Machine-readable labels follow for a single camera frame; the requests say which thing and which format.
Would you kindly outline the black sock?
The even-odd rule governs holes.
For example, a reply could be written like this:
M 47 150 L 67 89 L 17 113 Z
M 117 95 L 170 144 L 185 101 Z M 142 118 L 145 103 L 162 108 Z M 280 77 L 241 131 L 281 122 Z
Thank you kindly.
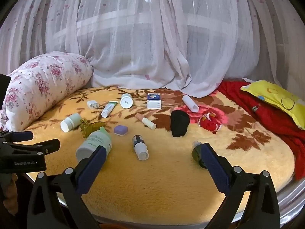
M 182 110 L 175 110 L 171 113 L 171 131 L 175 138 L 184 136 L 190 124 L 189 115 Z

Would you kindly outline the yellow floral plush blanket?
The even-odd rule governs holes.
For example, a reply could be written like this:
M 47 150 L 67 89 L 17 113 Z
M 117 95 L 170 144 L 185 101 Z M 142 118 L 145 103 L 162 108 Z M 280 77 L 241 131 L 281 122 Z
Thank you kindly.
M 198 113 L 190 113 L 187 133 L 175 138 L 170 115 L 187 111 L 182 93 L 158 89 L 161 108 L 146 108 L 147 90 L 128 90 L 133 106 L 115 106 L 104 119 L 112 149 L 89 193 L 83 196 L 96 216 L 114 221 L 152 225 L 187 225 L 209 221 L 224 199 L 208 171 L 192 158 L 193 142 L 209 143 L 231 165 L 248 173 L 270 173 L 281 190 L 294 173 L 289 146 L 265 129 L 242 107 L 220 92 L 196 99 Z M 152 130 L 136 118 L 140 113 L 156 124 Z M 114 127 L 128 127 L 124 136 Z M 140 161 L 132 138 L 140 135 L 149 158 Z

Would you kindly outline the large green cap bottle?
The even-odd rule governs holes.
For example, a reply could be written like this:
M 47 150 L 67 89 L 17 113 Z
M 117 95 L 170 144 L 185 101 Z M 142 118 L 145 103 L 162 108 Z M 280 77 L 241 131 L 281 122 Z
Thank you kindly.
M 98 146 L 104 147 L 107 156 L 109 155 L 112 148 L 112 141 L 110 134 L 104 127 L 100 127 L 99 130 L 92 132 L 76 150 L 77 161 L 80 162 L 82 159 L 90 157 Z

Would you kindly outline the white power adapter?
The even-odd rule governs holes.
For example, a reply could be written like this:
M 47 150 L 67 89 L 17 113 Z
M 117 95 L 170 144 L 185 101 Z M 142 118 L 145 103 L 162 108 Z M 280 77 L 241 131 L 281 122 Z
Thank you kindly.
M 98 108 L 100 107 L 99 103 L 96 102 L 95 100 L 87 101 L 87 106 L 88 106 L 90 109 L 98 109 Z

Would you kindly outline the purple square eraser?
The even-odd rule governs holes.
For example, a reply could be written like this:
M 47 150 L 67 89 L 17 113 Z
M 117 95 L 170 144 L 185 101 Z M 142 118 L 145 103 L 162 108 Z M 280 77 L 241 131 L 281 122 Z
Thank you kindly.
M 114 134 L 119 136 L 124 136 L 128 133 L 128 127 L 123 125 L 117 125 L 114 127 Z

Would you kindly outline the white paper tube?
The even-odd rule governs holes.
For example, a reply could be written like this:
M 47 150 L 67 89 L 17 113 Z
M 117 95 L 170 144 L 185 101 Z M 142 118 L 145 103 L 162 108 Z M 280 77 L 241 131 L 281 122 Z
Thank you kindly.
M 192 113 L 198 113 L 198 105 L 188 95 L 184 95 L 182 100 Z

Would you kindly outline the black white small bottle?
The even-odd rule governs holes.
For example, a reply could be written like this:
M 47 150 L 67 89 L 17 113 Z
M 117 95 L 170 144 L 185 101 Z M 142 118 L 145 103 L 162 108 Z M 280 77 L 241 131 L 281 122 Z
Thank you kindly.
M 135 135 L 132 138 L 133 148 L 140 161 L 145 161 L 149 158 L 147 146 L 140 135 Z

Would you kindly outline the blue white medicine box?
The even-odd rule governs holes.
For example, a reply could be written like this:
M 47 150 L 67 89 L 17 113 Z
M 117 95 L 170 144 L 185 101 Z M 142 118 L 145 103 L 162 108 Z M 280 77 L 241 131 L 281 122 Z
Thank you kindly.
M 147 94 L 147 109 L 160 109 L 161 108 L 161 96 L 159 93 Z

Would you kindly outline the small white pill bottle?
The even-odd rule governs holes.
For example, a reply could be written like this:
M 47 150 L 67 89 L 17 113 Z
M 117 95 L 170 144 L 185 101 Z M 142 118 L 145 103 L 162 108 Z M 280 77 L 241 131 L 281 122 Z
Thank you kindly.
M 81 119 L 79 113 L 74 113 L 60 122 L 60 128 L 64 133 L 68 133 L 80 125 Z

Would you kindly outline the white green round bottle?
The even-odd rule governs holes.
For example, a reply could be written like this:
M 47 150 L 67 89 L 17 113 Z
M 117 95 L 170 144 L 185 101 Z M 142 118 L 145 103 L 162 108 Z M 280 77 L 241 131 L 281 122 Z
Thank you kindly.
M 125 93 L 120 98 L 120 105 L 124 109 L 129 109 L 133 106 L 132 96 L 128 93 Z

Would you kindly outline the rolled pink floral quilt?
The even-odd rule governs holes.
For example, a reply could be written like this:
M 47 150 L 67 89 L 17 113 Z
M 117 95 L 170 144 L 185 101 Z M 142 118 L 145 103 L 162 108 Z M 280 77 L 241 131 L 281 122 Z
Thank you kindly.
M 65 97 L 85 86 L 93 74 L 79 54 L 53 51 L 20 65 L 9 76 L 1 109 L 1 130 L 22 131 Z

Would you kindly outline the olive green hair claw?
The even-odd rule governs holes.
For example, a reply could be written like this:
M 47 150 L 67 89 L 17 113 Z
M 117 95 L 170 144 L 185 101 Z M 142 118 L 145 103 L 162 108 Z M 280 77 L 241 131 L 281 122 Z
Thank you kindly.
M 93 122 L 90 123 L 86 119 L 82 118 L 80 120 L 80 128 L 82 132 L 82 138 L 86 139 L 89 137 L 89 135 L 95 131 L 98 131 L 101 127 L 105 126 L 105 122 Z

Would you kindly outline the yellow cartoon pillow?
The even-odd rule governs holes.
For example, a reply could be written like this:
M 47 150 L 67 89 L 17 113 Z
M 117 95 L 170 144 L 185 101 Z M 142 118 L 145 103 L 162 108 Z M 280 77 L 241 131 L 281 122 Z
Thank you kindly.
M 255 81 L 240 89 L 284 111 L 299 129 L 304 130 L 304 101 L 298 96 L 265 80 Z

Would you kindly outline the red blanket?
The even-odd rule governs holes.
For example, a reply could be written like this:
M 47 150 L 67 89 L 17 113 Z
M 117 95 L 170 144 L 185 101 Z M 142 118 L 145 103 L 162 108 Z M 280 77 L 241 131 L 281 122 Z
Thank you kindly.
M 245 81 L 222 81 L 217 90 L 235 102 L 256 119 L 263 127 L 281 138 L 295 156 L 295 177 L 304 178 L 304 131 L 284 111 L 241 90 Z

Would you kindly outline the pink white lip balm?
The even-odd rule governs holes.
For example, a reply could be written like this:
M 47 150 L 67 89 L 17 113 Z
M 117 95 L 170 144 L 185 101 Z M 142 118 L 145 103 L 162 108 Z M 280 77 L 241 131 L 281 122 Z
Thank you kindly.
M 136 113 L 136 118 L 143 123 L 144 125 L 146 125 L 148 128 L 155 130 L 156 129 L 156 124 L 153 123 L 152 121 L 150 121 L 149 119 L 147 119 L 146 117 L 144 117 L 143 115 L 141 115 L 140 113 Z

